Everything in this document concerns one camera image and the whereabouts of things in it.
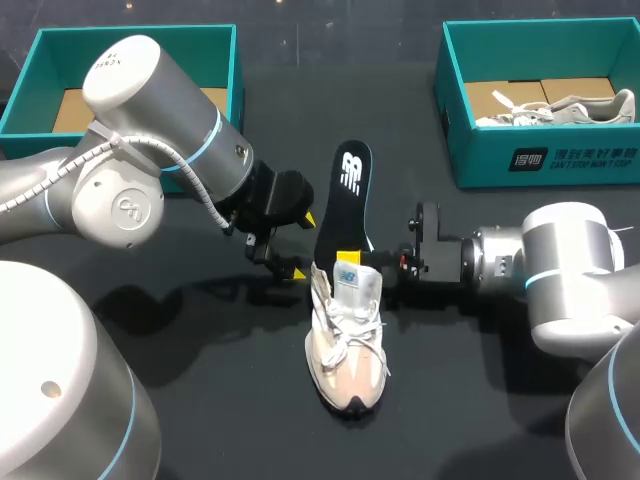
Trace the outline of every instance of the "shoe box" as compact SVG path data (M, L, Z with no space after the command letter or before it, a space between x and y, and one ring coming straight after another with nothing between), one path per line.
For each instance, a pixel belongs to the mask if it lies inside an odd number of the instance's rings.
M81 90L87 72L107 48L137 34L162 45L229 122L241 128L244 84L235 25L43 28L0 119L0 150L6 158L77 145L93 119ZM182 191L169 176L161 181L166 193Z
M640 183L640 123L475 124L509 113L494 90L521 105L569 95L612 97L624 88L637 102L640 25L634 18L445 22L434 90L457 185Z

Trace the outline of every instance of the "robotic arm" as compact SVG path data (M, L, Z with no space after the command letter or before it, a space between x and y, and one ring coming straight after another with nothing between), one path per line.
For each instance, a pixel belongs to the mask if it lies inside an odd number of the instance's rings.
M314 226L313 189L297 171L276 173L151 38L109 48L91 67L83 96L95 113L75 148L0 163L0 243L74 232L131 248L163 213L162 172L201 201L225 234L248 234L246 256L278 278L298 260L271 245L277 227Z
M526 300L533 339L552 355L597 361L640 319L640 265L624 268L620 239L591 205L548 205L521 227L460 239L441 237L438 207L419 204L409 228L416 240L397 255L400 284Z

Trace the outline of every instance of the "shoelace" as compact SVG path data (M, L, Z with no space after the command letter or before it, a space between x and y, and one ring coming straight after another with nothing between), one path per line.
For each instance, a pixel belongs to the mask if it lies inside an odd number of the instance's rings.
M380 305L375 300L371 302L369 308L356 309L345 307L333 299L325 303L329 326L336 337L336 344L327 355L323 356L322 366L324 368L329 370L336 368L347 357L349 346L359 344L371 350L382 363L385 374L391 376L384 351L371 343L376 331L384 325L378 316L379 308ZM357 325L349 325L347 329L343 324L346 315L353 315Z
M541 120L547 122L553 120L553 113L551 113L548 103L523 103L517 106L497 90L493 91L493 96L511 111L513 124L516 126L538 125Z

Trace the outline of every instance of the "new balance logo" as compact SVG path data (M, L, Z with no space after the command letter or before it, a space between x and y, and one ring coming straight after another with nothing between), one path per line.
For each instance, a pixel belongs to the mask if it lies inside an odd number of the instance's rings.
M358 286L358 274L356 272L350 272L348 270L340 270L338 272L338 283L350 285L352 287Z
M340 183L351 190L356 196L360 195L360 179L362 178L362 160L345 152L342 157L342 175Z
M356 274L353 272L340 272L340 280L344 280L345 282L353 282L356 279Z

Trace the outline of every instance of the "cable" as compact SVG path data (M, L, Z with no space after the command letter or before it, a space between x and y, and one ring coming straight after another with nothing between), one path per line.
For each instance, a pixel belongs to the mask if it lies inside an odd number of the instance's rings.
M195 188L196 192L198 193L198 196L202 200L202 203L207 208L207 211L213 217L213 220L216 222L216 224L223 230L226 230L229 228L229 222L222 215L220 215L220 213L218 213L218 210L216 210L216 207L213 205L213 202L211 201L211 197L209 196L209 193L207 192L207 189L205 188L203 183L200 181L200 179L198 178L196 173L193 171L193 169L189 166L189 164L178 152L176 152L173 148L171 148L166 143L150 137L132 135L128 137L120 137L120 139L123 142L128 143L130 145L147 145L165 153L165 155L167 155L177 166L179 166L180 170L182 170L182 172L186 175L187 179L189 180L189 182L191 182L191 185L193 185L193 187ZM64 177L66 177L69 173L73 172L78 167L83 166L85 163L93 160L98 155L112 151L116 147L117 145L114 144L113 142L105 142L105 143L101 143L97 147L92 148L88 152L85 152L84 154L75 158L71 162L68 162L63 167L60 167L59 170L51 174L49 177L47 177L45 180L40 182L35 187L30 188L23 194L18 195L17 197L9 200L8 202L0 204L0 214L10 212L11 210L18 207L19 205L22 205L23 203L28 202L32 198L40 195L45 190L48 190L49 188L51 188L53 185L58 183L60 180L62 180Z
M207 192L207 189L198 178L198 175L196 175L196 172L193 171L186 160L178 152L176 152L166 143L150 137L132 135L128 137L122 137L122 140L130 145L148 145L164 152L176 165L180 167L180 170L182 170L187 179L191 182L191 185L193 185L193 188L195 188L198 196L202 200L202 203L207 208L207 211L213 217L213 220L216 222L216 224L223 230L229 228L229 222L227 222L227 220L222 215L220 215L220 213L218 213L218 210L216 210L216 207L213 205L211 197L209 196L209 192Z

